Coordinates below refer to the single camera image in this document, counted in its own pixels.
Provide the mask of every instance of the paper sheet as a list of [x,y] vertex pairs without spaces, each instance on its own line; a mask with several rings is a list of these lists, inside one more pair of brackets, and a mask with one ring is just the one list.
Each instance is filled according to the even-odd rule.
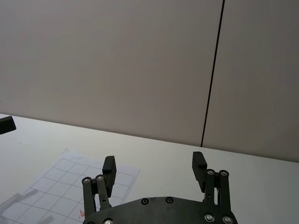
[[[0,224],[80,224],[84,221],[81,180],[102,174],[104,161],[96,161],[66,151],[24,191],[0,208]],[[117,166],[115,184],[109,203],[124,203],[139,170]],[[97,210],[99,197],[95,197]]]

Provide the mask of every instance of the printed grid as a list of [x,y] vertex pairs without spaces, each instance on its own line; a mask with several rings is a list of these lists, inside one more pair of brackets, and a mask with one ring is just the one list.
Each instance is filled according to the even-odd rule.
[[[84,221],[81,180],[102,170],[62,158],[0,215],[2,224],[80,224]],[[109,203],[123,203],[134,176],[117,172]],[[97,210],[99,197],[95,197]]]

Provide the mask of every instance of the table surface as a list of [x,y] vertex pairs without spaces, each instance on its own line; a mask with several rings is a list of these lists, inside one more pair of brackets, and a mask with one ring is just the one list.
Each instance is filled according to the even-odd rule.
[[97,160],[115,155],[117,164],[140,169],[127,202],[146,196],[202,201],[192,171],[192,153],[201,151],[208,168],[230,173],[231,207],[238,223],[298,222],[299,163],[21,117],[14,121],[17,129],[0,136],[0,203],[47,170],[66,148]]

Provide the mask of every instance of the black vertical line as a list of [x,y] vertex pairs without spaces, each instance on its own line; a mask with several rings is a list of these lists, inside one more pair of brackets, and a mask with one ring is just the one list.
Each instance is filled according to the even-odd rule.
[[211,97],[211,90],[212,90],[212,83],[213,83],[214,70],[215,70],[215,63],[216,63],[216,57],[217,57],[217,49],[218,49],[218,42],[219,42],[219,36],[220,36],[220,30],[221,30],[221,23],[222,23],[224,3],[225,3],[225,0],[222,1],[222,8],[221,8],[221,14],[220,14],[220,20],[219,20],[219,27],[218,27],[216,48],[215,48],[213,68],[212,68],[212,75],[211,75],[211,82],[210,82],[210,89],[209,89],[209,95],[208,95],[207,104],[206,104],[206,117],[205,117],[204,128],[203,128],[203,131],[202,131],[202,137],[201,137],[200,147],[202,147],[202,144],[203,144],[203,141],[204,141],[205,130],[206,130],[206,119],[207,119],[207,113],[208,113],[208,110],[209,110],[209,103],[210,103],[210,97]]

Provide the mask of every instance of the black object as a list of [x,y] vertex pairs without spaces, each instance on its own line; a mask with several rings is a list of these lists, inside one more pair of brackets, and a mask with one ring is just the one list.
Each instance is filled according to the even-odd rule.
[[0,134],[14,131],[16,128],[12,116],[0,119]]
[[[108,201],[111,196],[108,196],[108,191],[112,190],[114,184],[116,166],[114,157],[107,157],[103,175],[82,180],[85,209],[83,224],[237,224],[230,210],[229,173],[226,170],[216,173],[207,169],[201,152],[193,153],[192,168],[201,191],[205,193],[203,202],[175,197],[151,197],[112,208]],[[214,203],[214,188],[218,190],[218,204]],[[94,202],[97,193],[101,207],[99,212],[96,212]]]

